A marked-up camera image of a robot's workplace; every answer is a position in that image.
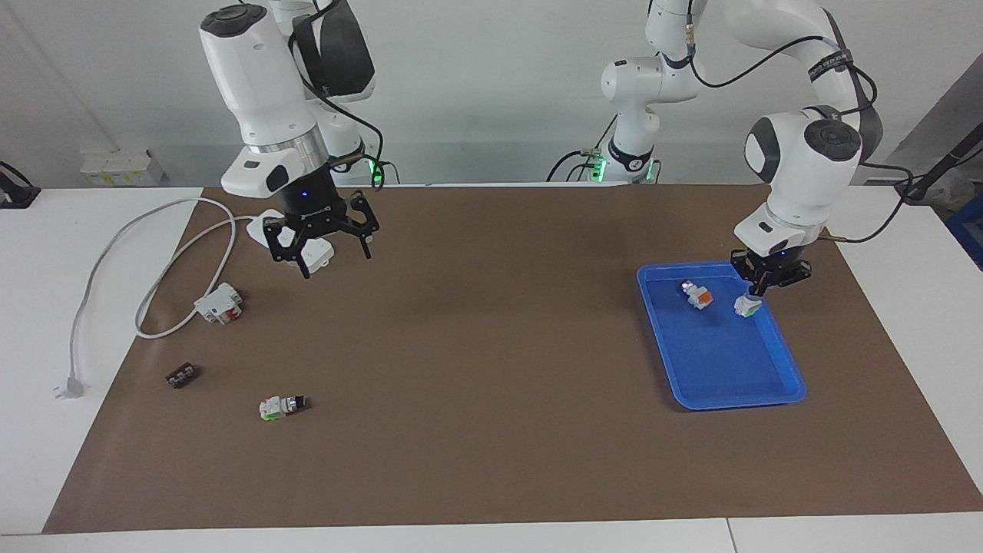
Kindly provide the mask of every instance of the white table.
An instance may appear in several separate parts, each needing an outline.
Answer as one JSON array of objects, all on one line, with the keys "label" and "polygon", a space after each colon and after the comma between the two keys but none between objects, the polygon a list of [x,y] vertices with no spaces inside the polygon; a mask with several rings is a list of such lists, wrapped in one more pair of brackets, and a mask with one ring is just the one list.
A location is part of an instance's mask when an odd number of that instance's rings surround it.
[{"label": "white table", "polygon": [[[0,390],[7,417],[0,426],[0,534],[8,534],[0,537],[0,552],[983,550],[983,514],[10,535],[43,527],[129,350],[136,305],[177,246],[194,204],[157,215],[107,258],[81,332],[87,395],[58,401],[51,389],[67,371],[69,330],[89,268],[127,220],[201,191],[48,190],[29,211],[0,212]],[[830,230],[866,234],[895,201],[887,188],[851,188]],[[880,238],[841,251],[980,486],[983,273],[928,208],[905,207]],[[955,309],[956,295],[970,307]]]}]

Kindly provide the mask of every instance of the plastic tray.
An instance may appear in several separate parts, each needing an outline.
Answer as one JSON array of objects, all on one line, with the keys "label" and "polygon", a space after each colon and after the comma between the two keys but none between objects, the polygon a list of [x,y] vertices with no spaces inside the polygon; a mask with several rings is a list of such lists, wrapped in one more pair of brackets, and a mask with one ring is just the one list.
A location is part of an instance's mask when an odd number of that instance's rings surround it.
[{"label": "plastic tray", "polygon": [[946,226],[962,249],[976,262],[976,266],[983,270],[983,196],[978,196],[959,213],[949,217]]},{"label": "plastic tray", "polygon": [[[714,294],[699,311],[679,285],[692,280]],[[733,301],[747,290],[729,262],[650,265],[638,271],[645,307],[672,394],[692,410],[795,403],[805,383],[766,303],[749,319]]]}]

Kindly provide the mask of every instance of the green led light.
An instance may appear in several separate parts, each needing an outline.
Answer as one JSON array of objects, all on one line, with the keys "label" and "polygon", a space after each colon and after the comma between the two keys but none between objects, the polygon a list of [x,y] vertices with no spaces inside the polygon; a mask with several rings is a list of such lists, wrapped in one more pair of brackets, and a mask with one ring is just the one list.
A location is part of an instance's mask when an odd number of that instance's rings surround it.
[{"label": "green led light", "polygon": [[372,172],[373,182],[382,182],[382,171],[376,171],[376,163],[371,159],[369,160],[369,171]]},{"label": "green led light", "polygon": [[594,174],[591,175],[591,180],[594,182],[603,182],[605,180],[605,169],[607,169],[607,159],[602,157],[601,161],[598,163],[598,168],[594,171]]}]

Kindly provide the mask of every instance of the white wall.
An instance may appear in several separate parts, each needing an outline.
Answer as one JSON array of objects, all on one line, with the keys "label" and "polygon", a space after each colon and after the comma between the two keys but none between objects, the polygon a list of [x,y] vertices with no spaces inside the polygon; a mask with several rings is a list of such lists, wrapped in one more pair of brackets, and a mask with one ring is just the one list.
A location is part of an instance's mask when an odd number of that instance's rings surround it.
[{"label": "white wall", "polygon": [[[211,186],[239,148],[238,129],[208,72],[198,23],[226,3],[8,4],[114,142],[152,149],[176,184]],[[376,94],[357,110],[386,133],[386,156],[408,181],[544,178],[607,124],[605,64],[651,53],[644,0],[351,3],[378,72]],[[886,136],[875,159],[884,159],[983,50],[978,0],[823,3],[880,85]],[[713,3],[699,40],[713,80],[762,55],[726,33]],[[0,155],[42,175],[42,185],[78,184],[77,151],[91,133],[83,136],[79,117],[31,76],[10,42],[0,35]],[[750,182],[740,147],[747,130],[761,115],[812,99],[804,72],[780,58],[728,89],[661,107],[663,181]]]},{"label": "white wall", "polygon": [[[983,122],[983,55],[901,142],[890,162],[923,173]],[[963,165],[966,176],[983,180],[983,155]]]}]

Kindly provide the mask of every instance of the black cable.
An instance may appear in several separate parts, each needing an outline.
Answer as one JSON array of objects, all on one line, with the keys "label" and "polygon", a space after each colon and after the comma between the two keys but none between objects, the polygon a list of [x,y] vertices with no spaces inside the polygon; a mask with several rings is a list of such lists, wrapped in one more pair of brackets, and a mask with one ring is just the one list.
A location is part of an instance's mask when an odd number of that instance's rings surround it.
[{"label": "black cable", "polygon": [[975,154],[971,154],[971,155],[968,155],[968,156],[964,157],[958,163],[956,163],[955,165],[953,165],[953,167],[959,167],[960,165],[963,165],[964,163],[969,163],[969,162],[973,161],[973,158],[974,157],[977,157],[980,154],[983,154],[983,148],[977,150]]},{"label": "black cable", "polygon": [[552,181],[552,177],[556,174],[556,170],[559,169],[559,167],[561,165],[563,165],[563,162],[564,161],[567,161],[568,159],[570,159],[571,157],[574,157],[576,155],[583,155],[580,152],[581,151],[579,151],[579,150],[574,150],[573,152],[571,152],[571,153],[569,153],[569,154],[564,155],[563,157],[561,157],[559,159],[559,161],[556,162],[556,165],[553,166],[553,169],[550,169],[549,170],[549,176],[547,176],[547,182],[551,182]]},{"label": "black cable", "polygon": [[382,167],[390,166],[390,167],[392,167],[392,170],[395,171],[395,173],[396,173],[396,184],[403,184],[403,179],[399,177],[399,167],[397,167],[395,163],[393,163],[392,161],[383,161],[382,163],[379,164],[379,166],[382,166]]},{"label": "black cable", "polygon": [[30,184],[30,181],[28,180],[28,178],[25,177],[24,174],[21,171],[17,170],[10,163],[8,163],[6,161],[0,161],[0,167],[3,167],[5,169],[7,169],[8,171],[10,171],[11,173],[13,173],[17,178],[19,178],[19,179],[23,180],[24,182],[26,182],[28,184],[28,186],[31,186],[31,187],[34,186],[33,184]]},{"label": "black cable", "polygon": [[591,169],[593,167],[594,167],[593,163],[581,163],[579,165],[575,165],[572,169],[570,169],[570,172],[567,173],[566,182],[571,182],[570,179],[573,178],[573,171],[580,169],[580,174],[583,175],[585,169]]},{"label": "black cable", "polygon": [[[614,121],[617,121],[617,114],[616,113],[614,114],[613,117],[611,117],[610,123],[607,123],[607,128],[605,128],[605,131],[603,133],[601,133],[601,137],[598,138],[598,142],[596,144],[594,144],[594,150],[597,150],[598,148],[601,147],[601,143],[605,141],[605,137],[607,136],[607,133],[609,133],[611,131],[611,127],[614,126]],[[580,174],[577,175],[577,182],[580,182],[580,179],[582,179],[582,178],[584,178],[584,171],[583,171],[583,169],[581,169]]]},{"label": "black cable", "polygon": [[901,206],[904,205],[904,199],[907,198],[908,191],[910,191],[911,188],[914,187],[915,178],[916,178],[915,174],[911,171],[911,169],[908,169],[907,167],[902,167],[900,165],[884,165],[881,163],[871,163],[869,161],[865,161],[860,164],[863,165],[864,167],[870,167],[873,169],[889,169],[892,171],[902,171],[908,176],[908,178],[905,179],[908,184],[904,187],[904,191],[901,193],[901,197],[900,199],[898,199],[897,205],[891,211],[891,214],[888,215],[888,218],[885,219],[884,223],[870,235],[865,236],[863,238],[843,238],[841,236],[820,236],[819,237],[820,240],[839,242],[841,244],[863,244],[864,242],[870,242],[874,238],[880,236],[881,233],[884,232],[886,228],[888,228],[888,225],[891,224],[893,220],[895,220],[895,217],[897,216],[897,212],[901,211]]},{"label": "black cable", "polygon": [[[376,192],[385,188],[385,162],[379,161],[378,157],[369,154],[362,154],[362,157],[360,157],[359,160],[361,159],[368,159],[373,164],[372,174],[370,175],[370,179],[369,179],[370,181],[369,186],[371,186],[372,189],[375,190]],[[376,184],[376,175],[378,175],[379,177],[378,184]]]},{"label": "black cable", "polygon": [[[326,14],[329,11],[331,11],[337,5],[338,5],[337,2],[331,2],[327,6],[321,8],[320,10],[318,10],[317,13],[315,13],[314,15],[312,15],[310,17],[311,23],[313,23],[315,20],[323,17],[324,14]],[[297,41],[297,36],[291,32],[290,33],[290,38],[287,39],[287,49],[290,51],[291,55],[293,55],[293,52],[294,52],[294,43],[296,41]],[[359,117],[358,115],[355,115],[354,113],[349,112],[346,109],[342,109],[338,104],[336,104],[333,101],[331,101],[324,94],[323,91],[317,91],[317,90],[315,90],[314,85],[312,85],[311,83],[308,83],[307,79],[305,79],[303,75],[301,75],[300,77],[301,77],[301,82],[304,83],[304,87],[307,88],[307,90],[311,91],[311,93],[314,96],[316,96],[320,101],[324,102],[328,107],[330,107],[331,109],[337,111],[341,115],[344,115],[345,117],[348,117],[352,121],[355,121],[356,123],[359,123],[360,125],[363,125],[363,126],[369,128],[374,133],[376,133],[376,136],[378,136],[378,150],[376,151],[376,158],[382,158],[382,143],[384,142],[384,140],[383,140],[383,137],[382,137],[382,131],[380,131],[376,125],[373,125],[369,121],[366,121],[365,119]]]},{"label": "black cable", "polygon": [[708,83],[707,81],[705,81],[703,79],[703,77],[700,76],[699,72],[697,72],[697,70],[696,70],[696,64],[693,63],[693,60],[696,59],[696,56],[693,56],[693,57],[689,58],[688,63],[690,65],[690,67],[693,68],[693,76],[696,77],[696,80],[699,81],[704,87],[707,87],[709,89],[722,89],[723,87],[727,87],[727,86],[733,85],[737,81],[740,81],[741,79],[747,77],[748,75],[751,74],[751,72],[753,72],[754,70],[758,69],[762,65],[765,65],[765,63],[767,63],[770,59],[772,59],[775,56],[781,54],[782,52],[788,50],[792,46],[801,44],[802,42],[807,42],[809,40],[822,40],[822,41],[825,42],[826,41],[826,38],[824,36],[819,36],[817,34],[812,34],[812,35],[809,35],[809,36],[802,36],[801,38],[797,38],[797,39],[793,40],[792,42],[789,42],[788,44],[782,46],[778,50],[775,50],[774,52],[772,52],[772,53],[768,54],[767,56],[761,58],[758,61],[758,63],[752,65],[751,67],[749,67],[745,71],[741,72],[736,77],[734,77],[732,79],[728,79],[728,80],[726,80],[726,81],[724,81],[722,83]]},{"label": "black cable", "polygon": [[858,102],[858,105],[853,109],[847,109],[846,111],[841,111],[839,113],[839,117],[850,115],[852,113],[859,113],[865,109],[870,109],[871,107],[874,106],[874,102],[877,101],[877,83],[875,83],[874,80],[871,79],[870,75],[867,75],[866,73],[864,73],[862,69],[852,64],[848,65],[847,69],[849,69],[849,71],[854,75],[861,77],[864,81],[867,82],[868,85],[870,85],[870,96],[868,97],[867,92],[864,92],[863,93],[864,99],[867,100],[867,105],[859,105]]}]

